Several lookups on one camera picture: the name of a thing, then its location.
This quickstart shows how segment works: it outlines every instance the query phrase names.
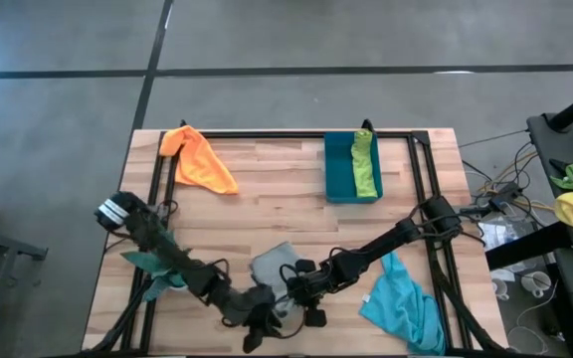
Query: light blue towel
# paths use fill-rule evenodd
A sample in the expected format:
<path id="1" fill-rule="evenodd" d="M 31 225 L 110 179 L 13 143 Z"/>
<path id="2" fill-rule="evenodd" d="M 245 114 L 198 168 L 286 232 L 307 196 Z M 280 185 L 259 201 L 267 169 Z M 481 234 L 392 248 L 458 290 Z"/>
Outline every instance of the light blue towel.
<path id="1" fill-rule="evenodd" d="M 368 302 L 359 313 L 387 333 L 408 342 L 408 349 L 424 355 L 444 355 L 446 344 L 435 299 L 423 294 L 397 254 L 382 258 L 384 274 L 377 278 Z"/>

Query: concrete floor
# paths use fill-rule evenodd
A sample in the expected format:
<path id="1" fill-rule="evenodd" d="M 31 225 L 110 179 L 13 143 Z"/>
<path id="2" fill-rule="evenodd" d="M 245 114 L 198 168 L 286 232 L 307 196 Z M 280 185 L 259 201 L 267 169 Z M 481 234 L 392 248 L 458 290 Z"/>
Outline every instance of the concrete floor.
<path id="1" fill-rule="evenodd" d="M 144 70 L 162 8 L 0 0 L 0 71 Z M 158 68 L 572 64 L 573 0 L 176 0 Z M 142 87 L 142 78 L 0 80 L 0 232 L 50 248 L 42 265 L 18 264 L 0 311 L 0 357 L 81 347 L 104 243 L 92 212 L 118 185 Z M 199 128 L 346 127 L 368 117 L 379 127 L 453 127 L 467 143 L 524 129 L 528 116 L 572 100 L 572 71 L 159 78 L 143 127 L 181 118 Z M 462 155 L 496 173 L 527 140 Z M 528 172 L 544 180 L 538 162 Z M 526 193 L 552 202 L 545 185 Z M 510 302 L 506 328 L 532 303 Z M 538 350 L 523 339 L 519 348 Z"/>

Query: wooden table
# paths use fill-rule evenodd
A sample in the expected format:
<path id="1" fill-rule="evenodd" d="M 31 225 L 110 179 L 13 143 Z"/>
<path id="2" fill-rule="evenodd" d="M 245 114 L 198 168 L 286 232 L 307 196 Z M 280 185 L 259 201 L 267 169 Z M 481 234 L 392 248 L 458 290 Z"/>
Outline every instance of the wooden table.
<path id="1" fill-rule="evenodd" d="M 442 193 L 453 206 L 470 202 L 468 184 L 452 129 L 430 129 L 433 155 Z M 121 190 L 147 198 L 159 130 L 134 132 Z M 240 195 L 221 196 L 198 187 L 177 184 L 173 198 L 180 209 L 170 220 L 176 241 L 193 248 L 192 256 L 206 262 L 226 258 L 237 288 L 253 285 L 251 259 L 289 241 L 303 257 L 320 262 L 332 247 L 357 248 L 389 230 L 417 204 L 408 146 L 400 139 L 379 139 L 384 197 L 372 205 L 331 205 L 324 197 L 321 139 L 210 139 L 217 155 L 240 186 Z M 425 170 L 420 149 L 422 170 Z M 167 165 L 161 178 L 163 198 Z M 423 178 L 428 195 L 428 175 Z M 109 244 L 116 238 L 110 237 Z M 463 297 L 492 338 L 507 346 L 498 305 L 481 245 L 461 236 L 453 240 Z M 84 340 L 98 343 L 125 308 L 133 266 L 119 253 L 134 250 L 125 242 L 104 256 Z M 426 248 L 415 242 L 397 250 L 411 277 L 433 293 Z M 265 339 L 253 354 L 404 354 L 406 342 L 384 333 L 358 314 L 362 295 L 382 273 L 378 263 L 348 289 L 322 301 L 328 324 L 305 327 L 289 340 Z M 137 317 L 133 344 L 140 337 Z M 448 314 L 456 346 L 461 346 L 454 309 Z M 301 316 L 291 315 L 284 332 Z M 205 307 L 188 292 L 167 291 L 156 305 L 150 354 L 243 354 L 246 328 L 224 327 L 219 311 Z"/>

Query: teal bin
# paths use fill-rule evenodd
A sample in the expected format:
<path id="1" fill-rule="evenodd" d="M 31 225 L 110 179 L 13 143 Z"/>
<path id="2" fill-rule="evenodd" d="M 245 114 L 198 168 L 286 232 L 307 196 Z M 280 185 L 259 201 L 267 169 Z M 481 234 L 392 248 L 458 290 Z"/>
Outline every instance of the teal bin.
<path id="1" fill-rule="evenodd" d="M 377 135 L 373 134 L 370 159 L 373 163 L 373 179 L 376 198 L 358 198 L 353 176 L 353 156 L 350 147 L 355 140 L 355 132 L 324 133 L 324 166 L 326 168 L 326 201 L 333 204 L 374 203 L 384 195 L 382 173 L 379 168 Z"/>

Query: gray cloth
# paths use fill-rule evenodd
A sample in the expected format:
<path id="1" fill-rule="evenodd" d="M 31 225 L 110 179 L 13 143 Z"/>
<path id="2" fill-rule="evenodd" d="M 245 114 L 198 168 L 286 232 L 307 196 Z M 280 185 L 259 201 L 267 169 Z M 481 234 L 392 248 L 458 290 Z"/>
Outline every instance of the gray cloth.
<path id="1" fill-rule="evenodd" d="M 294 306 L 292 298 L 286 299 L 287 284 L 280 277 L 280 266 L 284 264 L 295 266 L 299 259 L 300 256 L 295 253 L 293 246 L 289 242 L 284 242 L 251 261 L 251 275 L 254 281 L 269 285 L 276 299 L 280 301 L 275 307 L 279 317 L 286 316 Z M 294 277 L 295 272 L 283 268 L 283 275 L 285 278 Z"/>

